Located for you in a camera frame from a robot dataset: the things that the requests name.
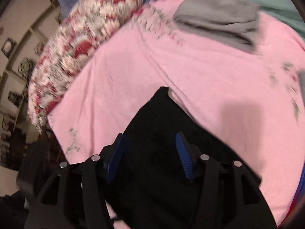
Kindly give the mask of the red floral pillow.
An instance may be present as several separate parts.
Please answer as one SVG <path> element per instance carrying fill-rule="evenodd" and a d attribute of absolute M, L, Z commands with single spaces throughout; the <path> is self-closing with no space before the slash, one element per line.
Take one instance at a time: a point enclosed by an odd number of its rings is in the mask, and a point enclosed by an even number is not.
<path fill-rule="evenodd" d="M 47 115 L 60 103 L 96 49 L 134 12 L 124 18 L 102 10 L 87 17 L 67 16 L 61 22 L 44 46 L 29 81 L 27 113 L 38 132 L 44 130 Z"/>

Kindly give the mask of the black pants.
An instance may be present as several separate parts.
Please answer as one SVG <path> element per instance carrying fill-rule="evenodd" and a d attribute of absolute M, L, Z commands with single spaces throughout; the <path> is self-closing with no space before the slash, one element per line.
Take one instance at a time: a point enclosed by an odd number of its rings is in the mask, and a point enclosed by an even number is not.
<path fill-rule="evenodd" d="M 186 179 L 176 149 L 182 132 L 202 155 Z M 272 220 L 259 181 L 238 156 L 198 126 L 159 88 L 124 131 L 109 203 L 130 228 L 264 228 Z"/>

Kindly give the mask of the pink floral bed sheet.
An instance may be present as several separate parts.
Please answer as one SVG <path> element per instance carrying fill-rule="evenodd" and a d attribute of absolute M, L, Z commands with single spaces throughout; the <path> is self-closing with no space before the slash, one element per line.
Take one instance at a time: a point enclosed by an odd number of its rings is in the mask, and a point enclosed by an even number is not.
<path fill-rule="evenodd" d="M 285 218 L 304 165 L 304 105 L 297 72 L 304 41 L 259 14 L 258 46 L 246 53 L 179 31 L 184 0 L 157 0 L 102 44 L 49 124 L 70 163 L 97 154 L 126 129 L 158 88 L 200 126 L 227 143 L 262 177 L 277 224 Z"/>

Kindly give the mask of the grey fleece garment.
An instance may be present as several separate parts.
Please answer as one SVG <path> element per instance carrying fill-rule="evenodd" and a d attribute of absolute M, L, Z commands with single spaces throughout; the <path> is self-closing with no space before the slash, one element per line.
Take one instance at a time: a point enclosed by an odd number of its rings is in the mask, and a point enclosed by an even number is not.
<path fill-rule="evenodd" d="M 297 75 L 298 75 L 302 98 L 304 100 L 305 99 L 305 70 L 302 69 L 302 70 L 298 71 Z"/>

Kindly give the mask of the blue and red garment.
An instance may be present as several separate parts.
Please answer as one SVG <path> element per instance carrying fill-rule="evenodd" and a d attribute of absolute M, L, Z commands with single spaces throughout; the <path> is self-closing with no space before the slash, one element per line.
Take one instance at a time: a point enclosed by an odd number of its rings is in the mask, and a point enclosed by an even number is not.
<path fill-rule="evenodd" d="M 294 229 L 304 228 L 305 222 L 305 166 L 303 166 L 299 185 L 292 200 L 288 213 L 281 224 L 279 229 Z"/>

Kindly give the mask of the folded grey garment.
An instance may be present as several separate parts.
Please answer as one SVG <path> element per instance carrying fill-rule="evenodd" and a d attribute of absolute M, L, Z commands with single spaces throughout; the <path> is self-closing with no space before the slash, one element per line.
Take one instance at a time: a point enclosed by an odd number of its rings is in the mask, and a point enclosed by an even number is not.
<path fill-rule="evenodd" d="M 258 38 L 258 11 L 250 0 L 184 0 L 173 20 L 183 31 L 252 53 Z"/>

